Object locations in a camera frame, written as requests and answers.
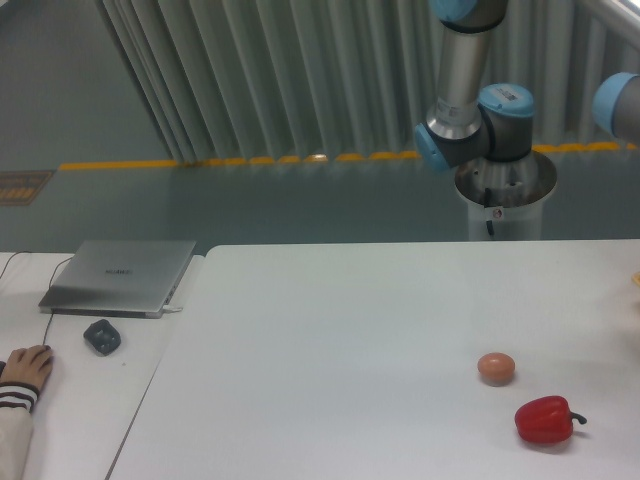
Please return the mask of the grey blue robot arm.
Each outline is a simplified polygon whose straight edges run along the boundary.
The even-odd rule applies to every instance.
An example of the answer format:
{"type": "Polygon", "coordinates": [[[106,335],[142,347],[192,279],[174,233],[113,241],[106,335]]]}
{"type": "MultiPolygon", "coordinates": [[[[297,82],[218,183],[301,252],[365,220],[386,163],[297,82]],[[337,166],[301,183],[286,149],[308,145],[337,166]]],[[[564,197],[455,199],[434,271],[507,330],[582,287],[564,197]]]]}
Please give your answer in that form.
{"type": "MultiPolygon", "coordinates": [[[[414,130],[418,153],[434,170],[478,157],[510,162],[531,150],[533,97],[518,85],[480,89],[491,32],[509,1],[429,1],[444,26],[436,102],[414,130]]],[[[639,1],[579,1],[639,49],[639,1]]],[[[639,147],[639,73],[616,73],[596,90],[595,123],[639,147]]]]}

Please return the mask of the person's hand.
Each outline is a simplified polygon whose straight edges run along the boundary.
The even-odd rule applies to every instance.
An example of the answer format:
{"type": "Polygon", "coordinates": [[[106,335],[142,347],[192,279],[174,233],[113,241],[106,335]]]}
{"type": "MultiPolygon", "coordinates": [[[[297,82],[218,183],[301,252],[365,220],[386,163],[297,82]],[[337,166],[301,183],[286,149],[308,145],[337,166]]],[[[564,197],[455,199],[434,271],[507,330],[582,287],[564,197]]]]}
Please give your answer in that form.
{"type": "Polygon", "coordinates": [[[41,392],[53,369],[53,350],[35,345],[11,352],[1,373],[2,384],[28,385],[41,392]]]}

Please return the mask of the white striped sleeve forearm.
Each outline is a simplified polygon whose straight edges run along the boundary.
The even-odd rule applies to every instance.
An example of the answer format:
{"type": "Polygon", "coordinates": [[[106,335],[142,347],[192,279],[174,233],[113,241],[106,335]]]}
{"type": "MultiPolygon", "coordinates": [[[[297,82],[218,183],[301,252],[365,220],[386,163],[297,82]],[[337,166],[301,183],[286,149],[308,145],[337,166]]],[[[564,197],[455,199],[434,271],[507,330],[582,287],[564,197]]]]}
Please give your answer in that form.
{"type": "Polygon", "coordinates": [[[21,479],[33,432],[32,410],[39,391],[15,382],[1,384],[1,478],[21,479]]]}

